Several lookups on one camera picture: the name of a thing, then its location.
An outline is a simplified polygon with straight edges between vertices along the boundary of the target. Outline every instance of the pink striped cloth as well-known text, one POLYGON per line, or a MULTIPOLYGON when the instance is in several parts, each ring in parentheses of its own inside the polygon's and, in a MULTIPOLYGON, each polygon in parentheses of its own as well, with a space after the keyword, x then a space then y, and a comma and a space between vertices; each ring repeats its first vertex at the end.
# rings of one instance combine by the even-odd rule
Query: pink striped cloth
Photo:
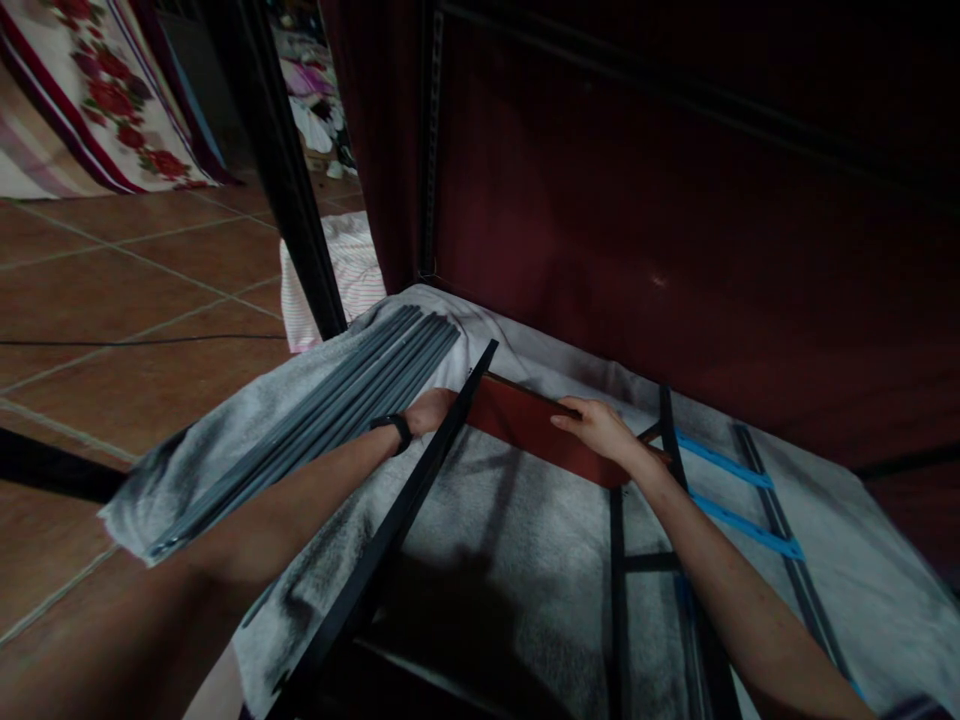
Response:
MULTIPOLYGON (((377 253, 367 213, 348 213, 322 218, 327 250, 340 289, 340 300, 347 322, 362 315, 386 297, 377 253)), ((280 267, 283 272, 280 301, 283 324, 287 330, 290 352, 301 353, 323 342, 313 313, 303 294, 300 278, 290 260, 286 243, 280 240, 280 267)))

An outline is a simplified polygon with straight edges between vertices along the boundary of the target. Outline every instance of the bundle of gray poles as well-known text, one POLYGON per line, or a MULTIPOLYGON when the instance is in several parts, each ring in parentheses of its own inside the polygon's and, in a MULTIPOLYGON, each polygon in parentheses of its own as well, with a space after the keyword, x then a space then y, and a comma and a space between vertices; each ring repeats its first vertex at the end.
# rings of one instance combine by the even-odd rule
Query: bundle of gray poles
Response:
POLYGON ((370 421, 406 408, 457 341, 436 314, 407 305, 377 327, 283 420, 150 547, 160 558, 273 483, 363 434, 370 421))

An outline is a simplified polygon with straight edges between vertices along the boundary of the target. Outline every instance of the black cable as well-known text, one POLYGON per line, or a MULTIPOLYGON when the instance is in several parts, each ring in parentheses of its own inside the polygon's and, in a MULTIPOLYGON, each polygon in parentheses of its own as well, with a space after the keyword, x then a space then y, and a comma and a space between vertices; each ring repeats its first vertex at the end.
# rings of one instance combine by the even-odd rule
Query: black cable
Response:
POLYGON ((59 342, 54 340, 0 340, 0 345, 17 345, 28 347, 132 347, 134 345, 167 345, 178 342, 195 342, 197 340, 221 340, 240 338, 246 340, 286 340, 285 335, 195 335, 189 338, 167 338, 166 340, 130 340, 127 342, 59 342))

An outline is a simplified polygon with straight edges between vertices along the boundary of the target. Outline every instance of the striped fabric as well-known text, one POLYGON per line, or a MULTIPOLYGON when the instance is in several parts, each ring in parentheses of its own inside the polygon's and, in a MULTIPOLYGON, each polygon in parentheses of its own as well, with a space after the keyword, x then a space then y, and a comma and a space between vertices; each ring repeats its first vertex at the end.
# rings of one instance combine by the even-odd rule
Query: striped fabric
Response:
POLYGON ((143 0, 0 4, 0 196, 235 182, 199 132, 161 39, 143 0))
MULTIPOLYGON (((327 237, 327 250, 337 277, 340 300, 347 322, 362 315, 386 297, 377 253, 367 213, 333 215, 322 219, 327 237)), ((283 324, 287 330, 290 352, 300 353, 323 342, 310 306, 303 294, 300 279, 290 260, 287 245, 280 240, 280 266, 283 271, 280 300, 283 324)))

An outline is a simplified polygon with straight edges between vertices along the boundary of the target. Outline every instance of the floral blanket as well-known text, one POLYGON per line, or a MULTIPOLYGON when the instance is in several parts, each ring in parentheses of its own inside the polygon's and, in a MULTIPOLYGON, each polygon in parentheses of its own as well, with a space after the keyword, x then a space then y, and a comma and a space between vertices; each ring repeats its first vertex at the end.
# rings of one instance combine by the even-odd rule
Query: floral blanket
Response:
POLYGON ((0 196, 235 182, 204 140, 149 0, 2 0, 0 60, 0 196))

